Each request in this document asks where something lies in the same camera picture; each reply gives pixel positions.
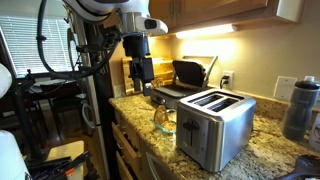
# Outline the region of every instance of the toaster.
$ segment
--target toaster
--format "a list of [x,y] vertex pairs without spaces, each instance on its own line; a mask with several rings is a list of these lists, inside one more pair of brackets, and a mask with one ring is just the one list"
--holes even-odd
[[221,89],[181,99],[176,144],[209,172],[219,172],[248,144],[256,101]]

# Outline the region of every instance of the chair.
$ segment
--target chair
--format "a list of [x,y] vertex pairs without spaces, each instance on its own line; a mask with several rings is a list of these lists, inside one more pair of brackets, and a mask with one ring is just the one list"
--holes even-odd
[[48,97],[48,102],[59,136],[61,136],[60,113],[74,110],[78,111],[82,127],[84,127],[84,120],[82,118],[82,99],[76,97],[77,94],[81,93],[77,81],[66,82],[64,84],[40,85],[40,88]]
[[[44,148],[47,141],[47,136],[44,136],[44,134],[48,135],[48,133],[43,132],[43,130],[47,131],[47,126],[42,111],[39,109],[38,104],[30,99],[27,92],[23,95],[23,102],[32,126],[34,138],[36,138],[36,142]],[[9,95],[2,97],[0,99],[0,105],[0,129],[13,133],[23,152],[24,135],[21,131],[22,128],[18,116],[15,114],[15,106],[12,103],[11,97]]]

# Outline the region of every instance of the window blinds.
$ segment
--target window blinds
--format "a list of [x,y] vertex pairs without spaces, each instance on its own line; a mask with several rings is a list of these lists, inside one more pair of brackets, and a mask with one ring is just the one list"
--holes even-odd
[[[27,69],[32,73],[47,73],[43,66],[36,41],[37,19],[34,17],[0,16],[0,27],[11,55],[11,63],[16,77],[25,76]],[[71,71],[68,55],[67,29],[69,25],[62,19],[43,20],[42,35],[44,56],[49,66],[55,71]],[[73,64],[78,55],[71,42]]]

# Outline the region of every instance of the kitchen counter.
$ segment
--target kitchen counter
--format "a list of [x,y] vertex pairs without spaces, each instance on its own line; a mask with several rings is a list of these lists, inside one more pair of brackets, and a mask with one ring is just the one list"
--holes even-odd
[[110,103],[177,179],[273,179],[291,172],[299,155],[320,155],[306,139],[294,142],[284,138],[279,120],[255,115],[249,144],[221,172],[208,173],[177,149],[174,134],[166,134],[150,122],[158,106],[150,97],[126,96],[110,99]]

